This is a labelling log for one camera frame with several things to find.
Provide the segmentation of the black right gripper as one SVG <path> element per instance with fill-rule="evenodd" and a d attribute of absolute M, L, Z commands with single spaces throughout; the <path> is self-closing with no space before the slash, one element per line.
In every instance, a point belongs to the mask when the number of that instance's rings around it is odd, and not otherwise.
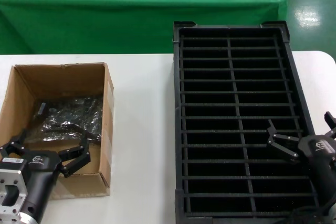
<path fill-rule="evenodd" d="M 330 128 L 325 135 L 298 137 L 279 134 L 271 119 L 268 120 L 267 148 L 279 159 L 292 164 L 300 163 L 300 154 L 307 165 L 308 176 L 321 203 L 327 203 L 335 194 L 335 138 L 336 118 L 328 111 L 324 120 Z"/>

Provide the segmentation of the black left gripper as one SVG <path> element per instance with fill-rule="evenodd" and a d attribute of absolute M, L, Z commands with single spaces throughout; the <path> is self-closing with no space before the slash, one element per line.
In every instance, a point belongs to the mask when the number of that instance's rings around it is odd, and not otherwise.
<path fill-rule="evenodd" d="M 1 146 L 1 220 L 42 220 L 57 178 L 65 178 L 91 162 L 89 133 L 79 129 L 78 146 L 26 153 L 27 130 Z M 11 158 L 10 154 L 22 156 Z"/>

